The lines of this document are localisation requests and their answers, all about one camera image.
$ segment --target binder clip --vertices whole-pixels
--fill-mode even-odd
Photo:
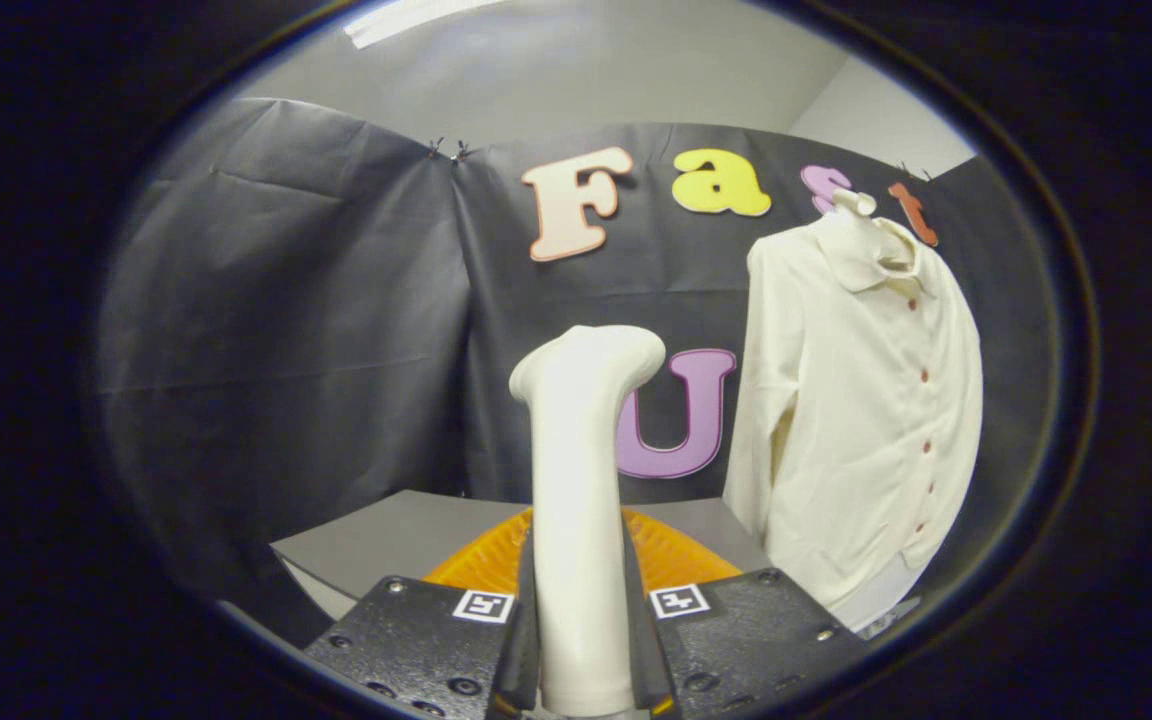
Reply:
[[[453,165],[460,164],[465,156],[470,154],[470,146],[468,146],[464,141],[456,141],[456,145],[460,149],[456,151],[455,156],[452,156]]]

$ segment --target white shirt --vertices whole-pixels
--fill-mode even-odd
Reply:
[[[940,548],[980,439],[980,339],[945,262],[872,197],[755,242],[723,500],[835,611],[881,615]],[[884,249],[911,263],[881,263]]]

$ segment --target screw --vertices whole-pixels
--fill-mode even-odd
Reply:
[[[712,691],[714,688],[718,688],[718,679],[708,673],[696,673],[684,680],[684,682],[682,682],[682,687],[689,689],[691,692],[705,694]]]
[[[742,705],[749,705],[749,703],[755,702],[753,696],[748,696],[748,694],[742,694],[740,697],[733,697],[732,700],[723,705],[723,710],[735,710]]]
[[[380,683],[367,683],[367,689],[369,691],[372,692],[382,694],[382,696],[385,697],[397,697],[397,694],[394,694],[394,691],[389,689],[389,685],[381,685]]]
[[[434,705],[433,702],[417,700],[412,703],[412,707],[424,710],[425,712],[429,712],[431,715],[447,717],[447,714],[445,714],[444,712],[444,708]]]
[[[454,694],[468,694],[468,696],[483,692],[483,685],[475,683],[471,679],[452,679],[448,680],[447,687],[452,688]]]

